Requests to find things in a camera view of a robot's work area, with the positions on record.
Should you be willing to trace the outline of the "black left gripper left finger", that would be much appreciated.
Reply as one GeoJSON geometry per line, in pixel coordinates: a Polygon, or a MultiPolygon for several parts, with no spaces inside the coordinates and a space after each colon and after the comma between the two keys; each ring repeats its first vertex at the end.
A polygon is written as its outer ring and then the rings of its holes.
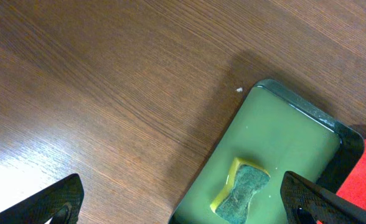
{"type": "Polygon", "coordinates": [[[71,174],[0,212],[0,224],[76,224],[83,199],[80,176],[71,174]]]}

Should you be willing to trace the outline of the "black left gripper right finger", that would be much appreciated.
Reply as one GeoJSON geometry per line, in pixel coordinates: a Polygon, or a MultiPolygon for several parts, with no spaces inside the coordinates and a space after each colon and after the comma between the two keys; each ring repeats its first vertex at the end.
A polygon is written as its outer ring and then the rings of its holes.
{"type": "Polygon", "coordinates": [[[280,195],[289,223],[366,224],[366,210],[293,171],[284,173],[280,195]]]}

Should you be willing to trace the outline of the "green and yellow sponge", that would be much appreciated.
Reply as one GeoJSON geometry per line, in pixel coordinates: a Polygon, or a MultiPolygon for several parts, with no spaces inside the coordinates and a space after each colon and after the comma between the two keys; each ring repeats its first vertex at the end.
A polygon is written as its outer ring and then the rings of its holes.
{"type": "Polygon", "coordinates": [[[211,211],[228,223],[246,223],[253,196],[262,191],[270,179],[264,168],[234,158],[225,185],[210,204],[211,211]]]}

